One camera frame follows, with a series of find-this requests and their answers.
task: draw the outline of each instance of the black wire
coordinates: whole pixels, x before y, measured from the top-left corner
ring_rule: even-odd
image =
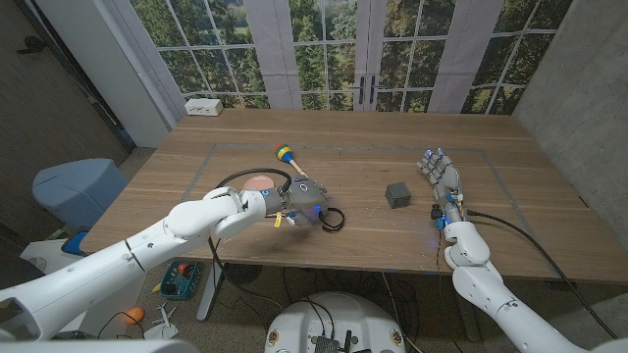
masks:
[[[102,327],[102,328],[100,329],[100,331],[98,331],[98,336],[97,336],[97,338],[98,338],[98,339],[100,339],[100,334],[102,334],[103,329],[105,329],[105,327],[107,327],[107,326],[109,325],[109,323],[111,323],[111,321],[112,321],[112,320],[114,320],[114,318],[116,318],[116,317],[117,317],[118,315],[120,315],[120,314],[122,314],[122,315],[126,315],[126,316],[128,316],[131,320],[133,320],[133,321],[134,321],[134,322],[135,322],[135,323],[139,326],[139,329],[141,329],[141,337],[142,337],[142,338],[144,337],[144,328],[143,328],[143,327],[139,324],[139,322],[138,322],[136,319],[134,319],[134,318],[133,318],[131,315],[129,315],[129,314],[127,314],[127,313],[125,313],[125,312],[119,312],[119,313],[114,314],[114,316],[112,316],[112,317],[111,317],[111,319],[109,319],[109,321],[107,322],[107,324],[105,324],[105,326],[104,326],[104,327]]]
[[[286,295],[288,296],[288,303],[292,304],[292,298],[290,298],[290,292],[288,291],[288,285],[286,284],[286,268],[282,269],[282,277],[284,278],[284,289],[286,290]]]
[[[335,226],[332,226],[332,225],[328,224],[327,222],[325,222],[325,220],[323,220],[323,216],[324,215],[323,215],[322,212],[319,212],[318,218],[323,223],[322,229],[324,231],[326,231],[326,232],[337,232],[337,231],[340,231],[342,229],[342,227],[344,227],[344,213],[340,209],[337,209],[337,208],[334,208],[334,207],[328,208],[327,211],[332,211],[332,212],[338,213],[342,217],[342,221],[340,221],[339,224],[337,224]]]
[[[323,333],[321,333],[321,335],[323,337],[327,337],[325,335],[325,323],[323,323],[323,318],[321,318],[321,314],[318,313],[318,310],[316,310],[316,307],[314,306],[314,304],[312,304],[312,301],[310,300],[310,297],[309,296],[305,296],[305,297],[307,298],[307,301],[310,302],[310,306],[312,307],[312,309],[314,309],[314,312],[316,313],[316,316],[318,316],[318,320],[321,321],[321,326],[323,327]]]
[[[216,247],[214,246],[214,242],[212,241],[211,236],[207,239],[207,242],[209,243],[209,248],[212,251],[212,255],[214,256],[214,261],[216,261],[216,264],[218,264],[218,267],[220,267],[220,269],[223,272],[223,275],[225,276],[225,278],[231,283],[233,284],[236,288],[238,288],[239,290],[248,293],[250,295],[256,296],[258,298],[262,298],[264,300],[268,300],[270,302],[275,303],[275,305],[277,305],[278,307],[280,307],[281,309],[284,309],[284,306],[282,304],[280,304],[278,301],[276,301],[275,299],[266,296],[266,295],[262,295],[262,294],[258,294],[255,293],[254,291],[250,291],[246,288],[244,288],[243,286],[239,285],[227,272],[227,270],[225,270],[225,266],[223,265],[223,263],[220,261],[220,259],[218,258],[218,254],[216,253]]]
[[[257,173],[273,173],[273,174],[285,177],[286,178],[286,182],[284,183],[284,185],[282,185],[282,188],[280,189],[280,191],[282,193],[288,191],[288,189],[290,188],[290,185],[292,184],[292,177],[288,173],[286,173],[284,171],[280,171],[280,170],[277,170],[277,169],[274,169],[274,168],[253,168],[253,169],[249,169],[249,170],[233,173],[232,175],[225,177],[225,179],[223,181],[221,181],[218,184],[218,186],[216,186],[216,188],[225,186],[225,184],[227,184],[229,181],[235,179],[236,177],[242,177],[242,176],[246,176],[246,175],[249,175],[249,174],[257,174]]]
[[[336,335],[336,326],[334,326],[334,319],[332,319],[332,314],[330,314],[330,311],[329,311],[329,310],[327,310],[327,308],[325,308],[325,307],[324,307],[324,306],[322,306],[321,304],[319,304],[319,303],[317,303],[317,302],[313,302],[313,301],[311,301],[311,300],[309,300],[309,299],[300,299],[300,300],[297,300],[297,302],[303,302],[303,303],[310,303],[310,304],[314,304],[314,305],[316,305],[317,307],[319,307],[319,308],[321,308],[321,309],[325,310],[325,312],[327,313],[327,315],[330,317],[330,320],[332,321],[332,335],[331,335],[331,338],[330,338],[330,339],[331,339],[331,340],[333,340],[333,339],[334,339],[334,336]]]
[[[281,192],[288,191],[288,189],[290,188],[290,185],[292,183],[292,177],[288,173],[286,173],[284,171],[280,171],[280,170],[273,169],[273,168],[253,168],[253,169],[249,169],[249,170],[233,173],[232,175],[225,177],[221,182],[218,183],[218,185],[216,185],[216,188],[225,186],[225,184],[227,184],[229,181],[235,179],[236,177],[242,177],[242,176],[246,176],[246,175],[249,175],[249,174],[257,174],[257,173],[273,173],[273,174],[277,174],[277,175],[280,175],[282,177],[285,177],[286,178],[286,182],[282,186]],[[212,241],[211,236],[207,239],[207,242],[209,243],[209,248],[211,249],[212,255],[214,256],[214,261],[216,262],[216,264],[218,264],[218,267],[223,272],[223,275],[225,276],[225,278],[231,284],[233,284],[236,288],[238,288],[239,290],[241,290],[241,291],[243,291],[245,293],[248,293],[248,294],[256,296],[258,298],[262,298],[264,300],[268,300],[270,302],[273,302],[273,303],[275,303],[275,305],[279,306],[281,309],[284,309],[284,306],[282,304],[280,304],[278,301],[276,301],[275,299],[273,299],[273,298],[271,298],[269,296],[266,296],[266,295],[255,293],[254,291],[248,290],[248,289],[244,288],[243,286],[239,285],[238,283],[236,283],[234,281],[234,279],[229,275],[229,273],[225,270],[225,266],[223,265],[223,262],[220,261],[220,258],[218,257],[218,253],[216,251],[216,247],[214,246],[214,241]]]
[[[268,331],[268,320],[267,320],[267,321],[264,321],[264,318],[262,317],[262,315],[261,315],[261,314],[260,314],[257,310],[255,310],[255,308],[254,308],[252,305],[250,305],[250,304],[248,304],[247,302],[245,302],[245,301],[244,301],[244,299],[242,299],[242,297],[238,297],[238,298],[235,300],[234,304],[232,304],[232,306],[231,306],[231,307],[230,307],[229,305],[227,305],[227,304],[223,303],[222,301],[217,300],[217,302],[218,302],[220,305],[222,305],[222,306],[224,306],[225,308],[227,308],[227,309],[229,309],[229,310],[232,310],[232,311],[236,309],[236,304],[237,304],[237,302],[238,302],[238,301],[241,301],[241,302],[242,302],[242,303],[244,303],[244,305],[246,305],[246,306],[247,306],[250,310],[252,310],[252,311],[253,311],[253,313],[255,313],[255,314],[257,315],[257,317],[259,318],[259,320],[262,322],[262,326],[264,327],[264,330],[265,330],[265,331]]]
[[[558,274],[560,275],[560,277],[562,278],[562,280],[564,280],[567,285],[569,286],[569,289],[571,289],[571,291],[576,295],[576,297],[578,298],[578,300],[580,301],[580,303],[582,304],[582,306],[585,307],[585,309],[587,309],[587,311],[589,312],[589,314],[591,314],[591,316],[598,322],[598,324],[613,338],[613,339],[617,339],[617,335],[615,334],[615,332],[613,332],[605,323],[604,321],[602,321],[602,319],[600,319],[600,317],[598,316],[598,314],[593,310],[593,308],[589,305],[589,303],[587,303],[585,301],[585,299],[580,295],[580,293],[578,292],[578,290],[573,286],[573,284],[571,283],[571,281],[569,280],[569,278],[567,278],[567,276],[565,275],[565,273],[560,269],[560,267],[556,264],[556,262],[553,261],[553,259],[550,257],[550,254],[548,254],[548,252],[546,252],[546,250],[543,248],[543,246],[541,246],[541,244],[539,244],[539,242],[537,240],[535,240],[535,238],[533,238],[532,236],[530,236],[530,234],[528,234],[527,232],[525,232],[523,229],[521,229],[520,227],[505,221],[499,217],[495,217],[495,216],[491,216],[491,215],[487,215],[487,214],[483,214],[480,212],[475,212],[475,211],[471,211],[471,210],[467,210],[467,215],[469,216],[478,216],[478,217],[484,217],[484,218],[488,218],[489,220],[493,220],[493,221],[497,221],[501,224],[507,225],[515,230],[517,230],[518,232],[520,232],[523,236],[526,237],[526,239],[528,239],[536,248],[537,250],[539,250],[539,252],[541,252],[541,254],[548,260],[548,262],[551,264],[551,266],[558,272]]]

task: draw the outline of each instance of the blue basket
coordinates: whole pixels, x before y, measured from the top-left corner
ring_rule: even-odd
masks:
[[[179,273],[179,265],[187,264],[188,266],[194,266],[192,275],[189,279],[185,278]],[[200,264],[196,261],[173,261],[168,267],[168,271],[164,274],[164,278],[161,280],[161,286],[159,287],[159,294],[167,299],[172,300],[185,300],[189,299],[194,292],[194,288],[198,284],[198,274],[200,273]],[[166,294],[164,288],[166,284],[174,284],[177,287],[178,294]]]

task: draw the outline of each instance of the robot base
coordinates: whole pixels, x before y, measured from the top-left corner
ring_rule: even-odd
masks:
[[[333,339],[330,340],[332,321],[325,310],[314,305],[325,324],[325,337],[321,337],[323,326],[312,305],[296,302],[273,320],[266,335],[266,353],[318,352],[331,347],[344,348],[349,330],[349,352],[364,349],[373,352],[405,352],[399,325],[373,302],[344,292],[317,293],[310,295],[309,299],[324,306],[332,314],[336,326]]]

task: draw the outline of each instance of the small black box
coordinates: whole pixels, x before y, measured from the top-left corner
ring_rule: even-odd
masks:
[[[391,208],[405,207],[410,204],[410,190],[405,182],[396,182],[386,186],[386,199]]]

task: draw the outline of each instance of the white outlet box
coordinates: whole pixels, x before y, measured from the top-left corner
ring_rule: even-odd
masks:
[[[216,117],[223,110],[223,102],[220,99],[190,99],[185,103],[185,110],[189,115]]]

